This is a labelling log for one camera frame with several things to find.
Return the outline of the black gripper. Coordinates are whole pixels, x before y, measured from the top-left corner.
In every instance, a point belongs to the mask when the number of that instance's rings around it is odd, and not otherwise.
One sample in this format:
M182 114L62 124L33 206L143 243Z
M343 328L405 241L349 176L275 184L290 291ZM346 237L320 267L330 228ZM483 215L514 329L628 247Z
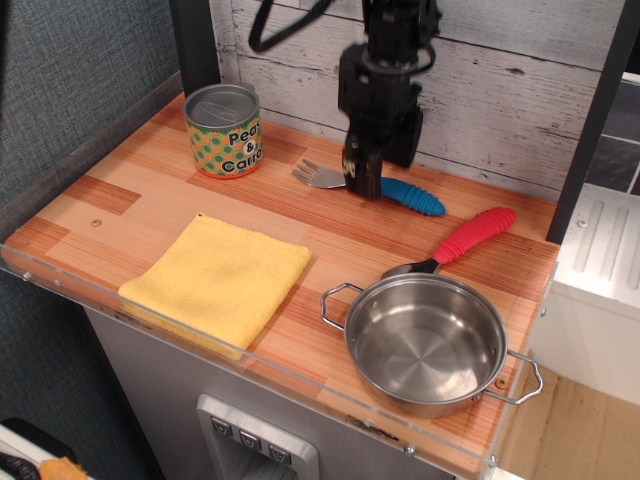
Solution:
M374 66L367 46L353 44L339 61L338 107L349 119L342 151L347 189L367 200L381 197L381 148L387 160L409 168L420 140L421 86L407 74Z

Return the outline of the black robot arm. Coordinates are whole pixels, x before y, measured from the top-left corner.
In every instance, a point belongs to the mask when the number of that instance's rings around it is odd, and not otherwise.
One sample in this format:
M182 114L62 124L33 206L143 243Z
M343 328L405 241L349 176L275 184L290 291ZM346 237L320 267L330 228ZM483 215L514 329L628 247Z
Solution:
M339 63L338 107L349 119L342 169L349 191L377 200L383 163L414 160L424 115L412 78L435 63L442 14L435 1L365 1L363 14L367 42Z

